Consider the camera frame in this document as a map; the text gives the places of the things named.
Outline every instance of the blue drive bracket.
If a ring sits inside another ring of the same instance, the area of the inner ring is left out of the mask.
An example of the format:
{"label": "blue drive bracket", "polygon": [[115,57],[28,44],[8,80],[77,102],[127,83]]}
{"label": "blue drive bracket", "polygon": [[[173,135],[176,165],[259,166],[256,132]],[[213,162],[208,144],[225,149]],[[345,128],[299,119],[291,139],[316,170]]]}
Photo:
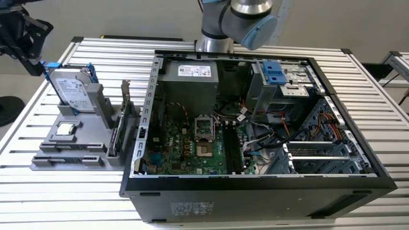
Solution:
{"label": "blue drive bracket", "polygon": [[91,82],[100,83],[96,77],[95,66],[91,64],[91,62],[88,63],[87,68],[89,69],[89,72],[91,72]]}
{"label": "blue drive bracket", "polygon": [[287,77],[277,61],[264,61],[261,63],[261,70],[271,85],[287,84]]}
{"label": "blue drive bracket", "polygon": [[[63,66],[63,65],[61,65],[60,62],[49,62],[49,63],[45,65],[44,76],[45,76],[45,80],[49,82],[49,84],[51,84],[53,90],[56,91],[56,94],[57,94],[57,97],[59,97],[59,99],[60,99],[61,105],[65,105],[65,103],[64,103],[64,101],[63,101],[63,99],[61,99],[61,97],[60,97],[60,95],[59,95],[59,93],[57,93],[56,86],[55,86],[53,83],[52,83],[52,80],[51,80],[51,78],[49,78],[49,74],[48,74],[48,71],[47,71],[47,70],[49,70],[49,69],[59,69],[61,66]],[[72,109],[73,114],[77,115],[77,114],[79,114],[79,110],[76,110],[76,109],[72,108],[72,107],[71,107],[71,109]]]}

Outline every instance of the motherboard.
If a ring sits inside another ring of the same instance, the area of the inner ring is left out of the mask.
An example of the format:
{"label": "motherboard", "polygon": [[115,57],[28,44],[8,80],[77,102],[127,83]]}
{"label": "motherboard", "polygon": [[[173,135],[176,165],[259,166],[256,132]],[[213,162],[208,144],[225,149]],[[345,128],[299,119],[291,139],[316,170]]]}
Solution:
{"label": "motherboard", "polygon": [[[181,123],[167,123],[165,143],[161,152],[149,152],[148,154],[148,174],[221,176],[228,174],[231,162],[227,161],[223,138],[225,124],[199,122],[197,126],[192,123],[189,127]],[[245,127],[243,125],[235,126],[235,130],[237,139],[241,141],[240,144],[243,144],[248,138]],[[208,135],[208,137],[211,134],[213,137],[195,139],[197,137],[195,132]],[[255,174],[255,167],[248,167],[243,173]]]}

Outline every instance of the aluminum extrusion table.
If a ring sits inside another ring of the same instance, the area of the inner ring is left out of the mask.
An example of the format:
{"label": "aluminum extrusion table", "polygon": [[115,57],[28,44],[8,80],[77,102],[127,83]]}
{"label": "aluminum extrusion table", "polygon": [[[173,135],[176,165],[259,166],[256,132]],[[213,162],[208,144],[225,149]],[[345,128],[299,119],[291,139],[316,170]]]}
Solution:
{"label": "aluminum extrusion table", "polygon": [[[132,101],[143,105],[155,49],[193,50],[192,42],[84,38],[60,62],[92,62],[104,95],[121,101],[131,80]],[[409,118],[352,54],[340,49],[264,46],[236,53],[316,58],[349,114],[398,189],[336,220],[145,224],[120,198],[121,172],[33,172],[28,166],[59,114],[59,98],[44,82],[0,141],[0,229],[409,229]]]}

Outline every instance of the open computer tower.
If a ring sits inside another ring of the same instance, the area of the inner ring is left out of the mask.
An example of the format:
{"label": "open computer tower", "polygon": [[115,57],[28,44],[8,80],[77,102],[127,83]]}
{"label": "open computer tower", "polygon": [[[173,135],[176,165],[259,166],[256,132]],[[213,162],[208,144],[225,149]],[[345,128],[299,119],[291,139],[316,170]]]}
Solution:
{"label": "open computer tower", "polygon": [[313,58],[156,51],[120,192],[144,222],[336,218],[394,189]]}

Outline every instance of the white label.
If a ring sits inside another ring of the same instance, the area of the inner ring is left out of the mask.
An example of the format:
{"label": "white label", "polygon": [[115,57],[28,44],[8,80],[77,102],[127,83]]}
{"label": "white label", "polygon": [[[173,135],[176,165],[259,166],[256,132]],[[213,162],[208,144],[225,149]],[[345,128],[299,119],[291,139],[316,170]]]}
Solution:
{"label": "white label", "polygon": [[244,114],[237,117],[239,121],[243,121],[244,119],[245,119],[245,115]]}
{"label": "white label", "polygon": [[93,112],[95,108],[87,94],[84,84],[77,79],[56,79],[65,100],[72,108],[80,112]]}
{"label": "white label", "polygon": [[171,202],[175,216],[211,215],[215,202]]}
{"label": "white label", "polygon": [[177,75],[183,77],[212,77],[209,66],[179,66]]}
{"label": "white label", "polygon": [[241,110],[240,110],[240,113],[241,113],[241,114],[245,114],[247,112],[248,112],[247,107],[243,107]]}

